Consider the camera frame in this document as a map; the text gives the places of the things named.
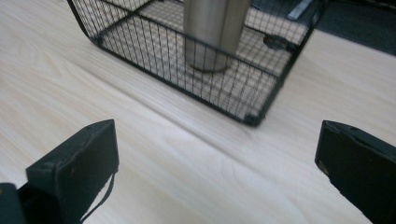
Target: black wire basket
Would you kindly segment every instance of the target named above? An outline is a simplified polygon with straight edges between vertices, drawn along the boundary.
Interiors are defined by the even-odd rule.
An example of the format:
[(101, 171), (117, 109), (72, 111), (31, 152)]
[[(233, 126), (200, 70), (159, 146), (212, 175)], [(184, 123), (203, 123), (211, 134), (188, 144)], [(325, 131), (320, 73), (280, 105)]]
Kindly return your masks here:
[[(252, 0), (236, 53), (229, 53), (183, 33), (183, 1), (68, 3), (97, 47), (250, 126), (264, 118), (325, 8), (325, 0)], [(186, 41), (224, 55), (227, 68), (195, 69), (186, 63)]]

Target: wire mesh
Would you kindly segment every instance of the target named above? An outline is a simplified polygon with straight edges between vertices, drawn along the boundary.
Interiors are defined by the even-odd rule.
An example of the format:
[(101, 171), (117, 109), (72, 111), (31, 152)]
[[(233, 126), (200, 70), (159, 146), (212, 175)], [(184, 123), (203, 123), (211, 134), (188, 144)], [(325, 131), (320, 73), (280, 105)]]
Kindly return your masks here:
[[(69, 0), (87, 37), (98, 47), (137, 66), (223, 114), (258, 125), (312, 32), (322, 2), (313, 0), (297, 21), (298, 4), (253, 0), (235, 55), (183, 34), (183, 2), (177, 0)], [(187, 40), (225, 57), (228, 67), (203, 72), (186, 63)]]

